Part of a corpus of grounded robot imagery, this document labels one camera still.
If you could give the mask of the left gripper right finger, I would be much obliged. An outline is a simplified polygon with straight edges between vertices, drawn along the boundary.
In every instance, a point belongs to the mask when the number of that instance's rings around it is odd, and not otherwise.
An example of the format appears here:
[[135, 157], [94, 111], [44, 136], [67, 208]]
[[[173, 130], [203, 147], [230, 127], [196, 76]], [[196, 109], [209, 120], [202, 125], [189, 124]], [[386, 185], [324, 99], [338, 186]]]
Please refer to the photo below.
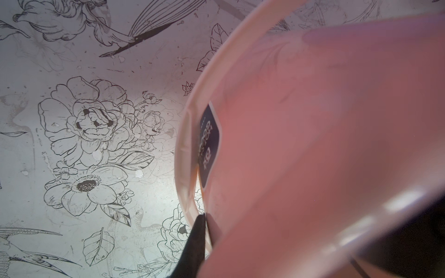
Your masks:
[[221, 240], [223, 236], [223, 229], [221, 220], [213, 213], [206, 213], [207, 229], [209, 231], [210, 242], [212, 247]]

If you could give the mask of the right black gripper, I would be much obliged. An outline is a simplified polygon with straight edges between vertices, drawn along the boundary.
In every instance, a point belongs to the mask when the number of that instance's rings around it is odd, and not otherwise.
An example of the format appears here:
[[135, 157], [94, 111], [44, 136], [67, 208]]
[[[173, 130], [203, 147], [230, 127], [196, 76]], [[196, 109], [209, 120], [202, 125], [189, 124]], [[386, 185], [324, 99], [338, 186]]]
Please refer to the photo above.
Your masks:
[[401, 278], [443, 278], [445, 199], [376, 239], [358, 257]]

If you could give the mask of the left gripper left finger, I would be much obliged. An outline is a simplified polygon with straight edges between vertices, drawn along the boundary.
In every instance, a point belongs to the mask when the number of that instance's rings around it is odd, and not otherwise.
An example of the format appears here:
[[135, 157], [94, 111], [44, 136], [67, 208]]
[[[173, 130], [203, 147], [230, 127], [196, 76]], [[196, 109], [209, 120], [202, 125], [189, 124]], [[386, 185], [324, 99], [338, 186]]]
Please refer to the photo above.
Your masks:
[[181, 257], [170, 278], [196, 278], [205, 260], [206, 216], [197, 216]]

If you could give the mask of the pink plastic bucket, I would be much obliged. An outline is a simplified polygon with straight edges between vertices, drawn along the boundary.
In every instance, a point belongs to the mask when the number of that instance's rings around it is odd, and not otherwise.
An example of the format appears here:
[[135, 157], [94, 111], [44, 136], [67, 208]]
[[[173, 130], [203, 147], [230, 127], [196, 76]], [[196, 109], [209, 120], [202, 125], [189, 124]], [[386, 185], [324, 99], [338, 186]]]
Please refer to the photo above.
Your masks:
[[445, 14], [269, 34], [264, 1], [205, 67], [177, 133], [200, 278], [321, 278], [445, 193]]

